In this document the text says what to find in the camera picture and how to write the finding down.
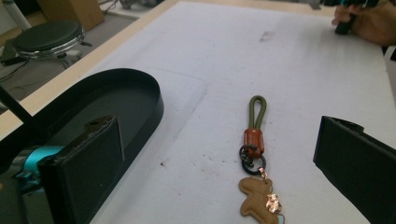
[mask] black stool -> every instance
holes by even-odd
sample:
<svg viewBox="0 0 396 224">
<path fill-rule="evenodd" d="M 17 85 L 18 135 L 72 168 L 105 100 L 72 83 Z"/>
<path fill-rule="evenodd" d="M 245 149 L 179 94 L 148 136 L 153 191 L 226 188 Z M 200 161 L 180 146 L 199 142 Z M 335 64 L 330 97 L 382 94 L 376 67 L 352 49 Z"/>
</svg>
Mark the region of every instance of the black stool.
<svg viewBox="0 0 396 224">
<path fill-rule="evenodd" d="M 25 59 L 45 59 L 57 57 L 64 68 L 73 63 L 66 52 L 83 42 L 85 36 L 82 25 L 77 21 L 51 21 L 25 30 L 14 41 L 14 49 Z"/>
</svg>

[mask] green cord loop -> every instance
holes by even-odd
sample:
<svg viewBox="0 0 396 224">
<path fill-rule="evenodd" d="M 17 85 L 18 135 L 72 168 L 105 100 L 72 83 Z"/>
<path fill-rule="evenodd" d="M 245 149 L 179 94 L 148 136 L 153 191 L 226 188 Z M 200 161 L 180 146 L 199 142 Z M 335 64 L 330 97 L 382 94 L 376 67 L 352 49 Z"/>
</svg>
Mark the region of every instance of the green cord loop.
<svg viewBox="0 0 396 224">
<path fill-rule="evenodd" d="M 260 109 L 259 115 L 257 116 L 256 123 L 254 123 L 254 104 L 256 101 L 260 101 L 262 104 L 262 108 Z M 264 117 L 265 110 L 267 109 L 267 102 L 265 101 L 264 97 L 260 95 L 253 96 L 249 103 L 249 120 L 248 120 L 248 127 L 254 129 L 260 129 L 262 126 L 262 118 Z"/>
</svg>

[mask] table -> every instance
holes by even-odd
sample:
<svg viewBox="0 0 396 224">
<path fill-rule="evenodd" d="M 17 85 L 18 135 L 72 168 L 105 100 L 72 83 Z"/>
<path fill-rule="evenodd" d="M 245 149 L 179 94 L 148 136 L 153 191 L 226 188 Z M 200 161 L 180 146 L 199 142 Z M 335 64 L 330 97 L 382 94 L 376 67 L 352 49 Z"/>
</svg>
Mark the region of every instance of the table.
<svg viewBox="0 0 396 224">
<path fill-rule="evenodd" d="M 287 223 L 368 223 L 312 162 L 323 115 L 396 147 L 381 49 L 331 26 L 333 8 L 167 0 L 22 101 L 35 114 L 86 76 L 130 67 L 160 83 L 165 111 L 92 223 L 256 223 L 242 217 L 238 150 L 260 94 L 267 173 Z M 4 137 L 21 123 L 0 117 Z"/>
</svg>

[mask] cardboard box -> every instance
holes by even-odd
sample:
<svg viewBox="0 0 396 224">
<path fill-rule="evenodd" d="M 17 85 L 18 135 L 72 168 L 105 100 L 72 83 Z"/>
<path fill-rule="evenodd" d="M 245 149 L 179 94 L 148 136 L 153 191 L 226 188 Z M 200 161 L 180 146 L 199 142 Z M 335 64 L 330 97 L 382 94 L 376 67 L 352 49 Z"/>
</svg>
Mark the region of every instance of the cardboard box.
<svg viewBox="0 0 396 224">
<path fill-rule="evenodd" d="M 97 0 L 36 0 L 49 21 L 79 21 L 86 31 L 105 20 Z"/>
</svg>

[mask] person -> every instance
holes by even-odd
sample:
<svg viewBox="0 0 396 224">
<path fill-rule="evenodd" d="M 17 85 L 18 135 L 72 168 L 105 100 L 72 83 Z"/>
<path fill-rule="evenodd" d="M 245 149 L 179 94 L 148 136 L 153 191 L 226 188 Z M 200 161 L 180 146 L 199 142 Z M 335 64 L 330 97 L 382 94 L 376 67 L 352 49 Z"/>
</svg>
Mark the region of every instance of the person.
<svg viewBox="0 0 396 224">
<path fill-rule="evenodd" d="M 389 0 L 379 0 L 376 7 L 337 6 L 333 25 L 348 22 L 356 15 L 351 32 L 380 46 L 396 45 L 396 7 Z"/>
</svg>

